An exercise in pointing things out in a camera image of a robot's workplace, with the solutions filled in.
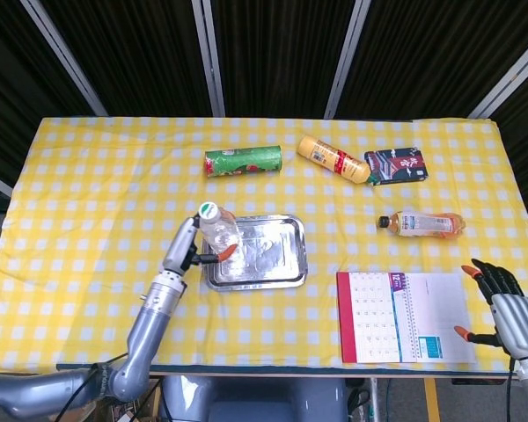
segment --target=table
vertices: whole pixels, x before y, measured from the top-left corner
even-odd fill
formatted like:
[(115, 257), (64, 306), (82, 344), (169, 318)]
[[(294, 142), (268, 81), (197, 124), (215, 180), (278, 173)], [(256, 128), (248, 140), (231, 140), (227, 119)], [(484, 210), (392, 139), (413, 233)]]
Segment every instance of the table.
[[(296, 154), (313, 135), (361, 156), (416, 146), (426, 181), (353, 185)], [(206, 178), (203, 152), (282, 146), (281, 172)], [(375, 375), (504, 375), (499, 349), (474, 364), (343, 365), (335, 273), (458, 272), (470, 257), (509, 268), (528, 294), (528, 215), (490, 120), (44, 119), (0, 241), (0, 371), (47, 372), (126, 351), (126, 337), (172, 236), (204, 200), (236, 215), (294, 214), (309, 276), (302, 287), (219, 294), (186, 275), (153, 370)], [(457, 212), (457, 241), (377, 229), (401, 209)], [(464, 277), (472, 329), (492, 331)]]

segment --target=pringles can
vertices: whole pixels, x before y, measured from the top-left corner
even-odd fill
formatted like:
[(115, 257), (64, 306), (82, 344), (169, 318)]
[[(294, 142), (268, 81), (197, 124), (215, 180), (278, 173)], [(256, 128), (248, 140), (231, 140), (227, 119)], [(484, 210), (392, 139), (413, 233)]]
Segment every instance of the pringles can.
[(257, 171), (279, 171), (282, 168), (282, 149), (274, 147), (222, 149), (206, 151), (205, 170), (208, 177)]
[(301, 140), (297, 153), (354, 183), (376, 181), (367, 163), (356, 160), (346, 152), (333, 148), (312, 136), (305, 136)]

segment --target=silver tray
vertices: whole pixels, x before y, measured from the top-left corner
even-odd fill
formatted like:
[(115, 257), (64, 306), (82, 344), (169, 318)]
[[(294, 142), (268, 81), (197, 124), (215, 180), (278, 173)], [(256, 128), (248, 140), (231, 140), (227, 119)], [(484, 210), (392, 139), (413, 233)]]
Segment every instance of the silver tray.
[[(203, 279), (218, 291), (301, 286), (307, 276), (304, 228), (294, 215), (239, 217), (239, 251), (203, 266)], [(205, 240), (203, 253), (211, 253)]]

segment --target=plastic bottle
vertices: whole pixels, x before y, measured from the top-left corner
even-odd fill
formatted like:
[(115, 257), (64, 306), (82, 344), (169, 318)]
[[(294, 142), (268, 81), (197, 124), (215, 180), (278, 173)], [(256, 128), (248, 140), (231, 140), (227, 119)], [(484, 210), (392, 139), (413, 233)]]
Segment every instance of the plastic bottle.
[(203, 202), (198, 213), (200, 230), (213, 252), (221, 253), (232, 244), (240, 250), (241, 235), (232, 213), (218, 207), (215, 202)]
[(434, 236), (455, 238), (462, 234), (466, 222), (461, 215), (421, 214), (399, 211), (391, 217), (379, 217), (378, 226), (400, 236)]
[(356, 160), (346, 152), (333, 148), (311, 136), (305, 136), (301, 140), (297, 152), (308, 160), (322, 165), (354, 183), (373, 183), (376, 181), (367, 163)]

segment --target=yellow bottle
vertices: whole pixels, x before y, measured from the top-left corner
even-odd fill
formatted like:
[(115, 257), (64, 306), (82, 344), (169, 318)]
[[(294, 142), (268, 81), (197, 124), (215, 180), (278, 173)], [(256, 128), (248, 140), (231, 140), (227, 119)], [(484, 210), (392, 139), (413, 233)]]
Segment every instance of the yellow bottle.
[(308, 160), (322, 165), (354, 183), (373, 183), (376, 181), (367, 163), (356, 160), (346, 152), (333, 148), (312, 136), (305, 136), (301, 140), (297, 152)]
[(434, 236), (452, 239), (462, 234), (466, 222), (453, 213), (421, 214), (399, 211), (379, 217), (378, 226), (399, 236)]

